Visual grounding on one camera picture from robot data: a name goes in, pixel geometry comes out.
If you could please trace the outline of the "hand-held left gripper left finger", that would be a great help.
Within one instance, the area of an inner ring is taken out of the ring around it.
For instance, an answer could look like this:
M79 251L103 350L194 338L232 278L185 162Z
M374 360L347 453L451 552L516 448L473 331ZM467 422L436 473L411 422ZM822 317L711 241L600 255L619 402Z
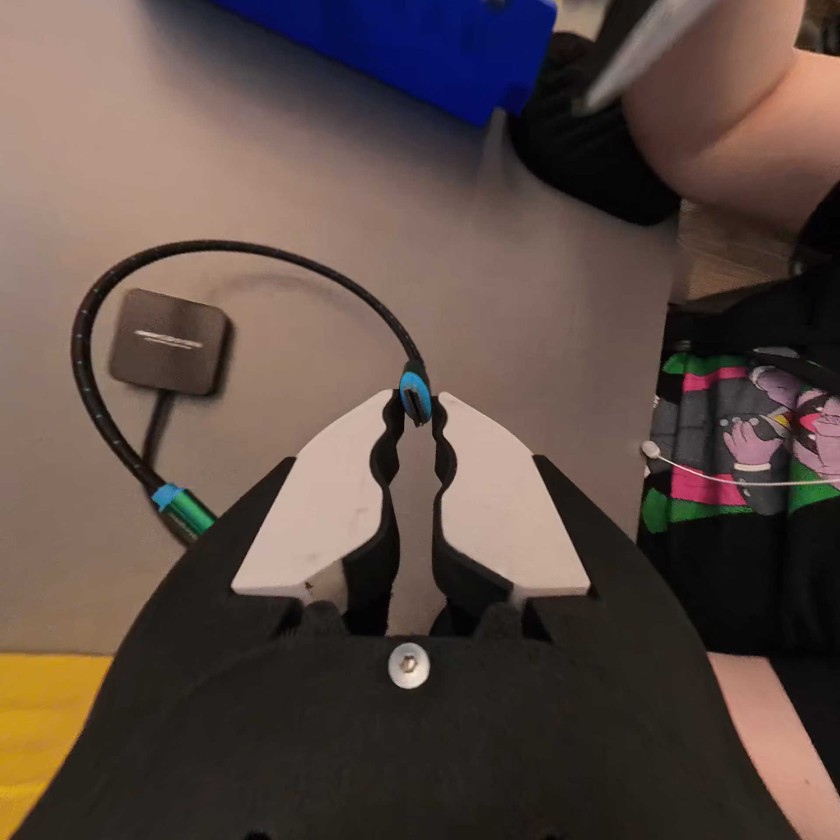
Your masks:
M385 634L401 541L391 483L403 405L383 390L293 459L234 578L237 595L334 606L352 634Z

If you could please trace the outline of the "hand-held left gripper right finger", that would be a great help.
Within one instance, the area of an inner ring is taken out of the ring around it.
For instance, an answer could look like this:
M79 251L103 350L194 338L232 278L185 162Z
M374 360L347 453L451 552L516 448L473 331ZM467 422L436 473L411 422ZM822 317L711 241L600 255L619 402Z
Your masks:
M533 452L450 393L434 399L432 571L445 605L431 634L472 634L497 608L585 607L592 583Z

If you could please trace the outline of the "blue plastic bin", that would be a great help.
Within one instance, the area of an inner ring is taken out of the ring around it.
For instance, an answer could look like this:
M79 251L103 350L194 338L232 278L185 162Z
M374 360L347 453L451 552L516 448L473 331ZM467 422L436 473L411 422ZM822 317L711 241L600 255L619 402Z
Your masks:
M518 114L558 8L548 1L216 1L463 122Z

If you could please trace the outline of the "grey square hdmi adapter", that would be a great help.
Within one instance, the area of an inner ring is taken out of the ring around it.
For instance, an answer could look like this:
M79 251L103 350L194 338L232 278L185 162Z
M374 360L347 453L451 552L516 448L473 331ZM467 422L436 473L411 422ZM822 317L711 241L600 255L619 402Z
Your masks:
M232 334L232 323L219 308L139 288L125 294L108 372L118 382L156 394L141 455L149 466L173 400L217 394Z

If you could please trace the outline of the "person's left forearm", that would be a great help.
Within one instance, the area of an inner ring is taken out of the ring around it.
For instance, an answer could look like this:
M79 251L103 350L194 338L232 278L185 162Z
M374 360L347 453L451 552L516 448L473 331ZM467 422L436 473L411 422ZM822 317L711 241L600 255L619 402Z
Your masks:
M837 789L770 662L708 659L742 746L798 837L838 839Z

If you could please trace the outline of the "person's right forearm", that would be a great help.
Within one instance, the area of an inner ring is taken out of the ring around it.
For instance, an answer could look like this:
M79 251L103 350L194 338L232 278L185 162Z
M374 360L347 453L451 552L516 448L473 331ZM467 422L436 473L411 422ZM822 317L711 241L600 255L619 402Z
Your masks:
M625 96L647 162L693 203L797 232L838 184L838 58L790 49L781 68L677 69L661 59Z

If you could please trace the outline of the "person's black printed shirt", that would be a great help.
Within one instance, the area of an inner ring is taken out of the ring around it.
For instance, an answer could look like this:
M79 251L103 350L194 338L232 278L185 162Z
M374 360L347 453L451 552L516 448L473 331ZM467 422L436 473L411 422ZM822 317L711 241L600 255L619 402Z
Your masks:
M638 544L705 645L838 655L839 195L796 272L666 322Z

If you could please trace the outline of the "yellow plastic bin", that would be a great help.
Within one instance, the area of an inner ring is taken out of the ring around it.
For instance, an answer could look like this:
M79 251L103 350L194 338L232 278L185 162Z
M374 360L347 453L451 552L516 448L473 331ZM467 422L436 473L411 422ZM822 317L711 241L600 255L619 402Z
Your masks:
M10 838L77 740L111 656L1 654L1 838Z

